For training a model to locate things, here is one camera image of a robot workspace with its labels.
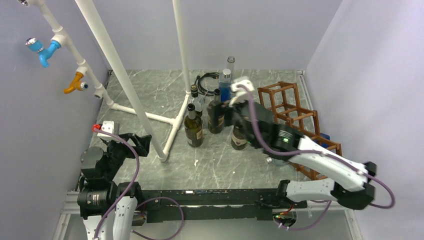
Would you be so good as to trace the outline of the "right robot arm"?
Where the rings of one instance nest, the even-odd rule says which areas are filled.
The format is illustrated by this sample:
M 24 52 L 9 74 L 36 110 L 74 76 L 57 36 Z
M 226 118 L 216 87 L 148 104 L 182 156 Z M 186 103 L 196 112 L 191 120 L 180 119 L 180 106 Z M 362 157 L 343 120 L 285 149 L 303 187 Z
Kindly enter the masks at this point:
M 276 123 L 270 110 L 254 103 L 255 122 L 269 150 L 262 152 L 284 162 L 305 166 L 325 176 L 306 182 L 281 180 L 276 190 L 276 203 L 287 208 L 302 201 L 335 201 L 352 210 L 363 210 L 375 198 L 375 187 L 365 174 L 375 176 L 377 166 L 349 161 L 320 146 L 301 131 Z

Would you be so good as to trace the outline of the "dark wine bottle cream label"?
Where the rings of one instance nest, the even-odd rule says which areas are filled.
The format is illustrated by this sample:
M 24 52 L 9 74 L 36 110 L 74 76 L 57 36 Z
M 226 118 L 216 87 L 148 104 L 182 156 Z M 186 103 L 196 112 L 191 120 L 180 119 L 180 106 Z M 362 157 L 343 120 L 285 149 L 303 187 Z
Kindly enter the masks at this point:
M 248 141 L 245 138 L 243 128 L 239 124 L 235 124 L 232 130 L 231 146 L 235 150 L 243 150 L 246 148 Z

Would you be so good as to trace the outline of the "dark green wine bottle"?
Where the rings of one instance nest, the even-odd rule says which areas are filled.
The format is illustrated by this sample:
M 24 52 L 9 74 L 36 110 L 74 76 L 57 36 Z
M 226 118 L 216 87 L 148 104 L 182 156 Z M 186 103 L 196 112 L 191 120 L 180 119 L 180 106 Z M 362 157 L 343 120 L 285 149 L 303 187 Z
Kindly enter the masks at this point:
M 203 143 L 203 120 L 195 111 L 195 105 L 187 105 L 187 115 L 184 117 L 184 129 L 188 144 L 197 148 Z

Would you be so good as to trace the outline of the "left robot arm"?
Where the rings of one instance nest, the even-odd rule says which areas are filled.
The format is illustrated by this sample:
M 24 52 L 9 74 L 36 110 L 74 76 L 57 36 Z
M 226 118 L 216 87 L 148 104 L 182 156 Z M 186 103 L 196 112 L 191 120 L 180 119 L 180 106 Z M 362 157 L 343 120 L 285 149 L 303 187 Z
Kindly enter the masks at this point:
M 119 138 L 125 143 L 105 141 L 106 150 L 95 146 L 81 154 L 77 204 L 89 240 L 128 240 L 134 213 L 145 200 L 134 179 L 119 184 L 113 179 L 127 158 L 148 156 L 152 137 L 123 133 Z

